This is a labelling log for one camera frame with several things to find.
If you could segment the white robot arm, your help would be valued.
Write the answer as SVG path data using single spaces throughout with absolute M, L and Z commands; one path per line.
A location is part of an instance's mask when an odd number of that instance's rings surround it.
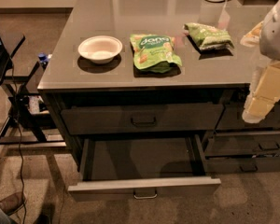
M 260 53 L 271 59 L 255 69 L 242 113 L 244 122 L 259 123 L 280 100 L 280 0 L 240 43 L 250 48 L 259 46 Z

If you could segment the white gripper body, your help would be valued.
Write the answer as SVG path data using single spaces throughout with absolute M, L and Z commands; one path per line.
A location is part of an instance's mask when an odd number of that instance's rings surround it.
M 280 100 L 280 61 L 271 61 L 266 67 L 257 67 L 246 97 L 242 119 L 259 123 Z

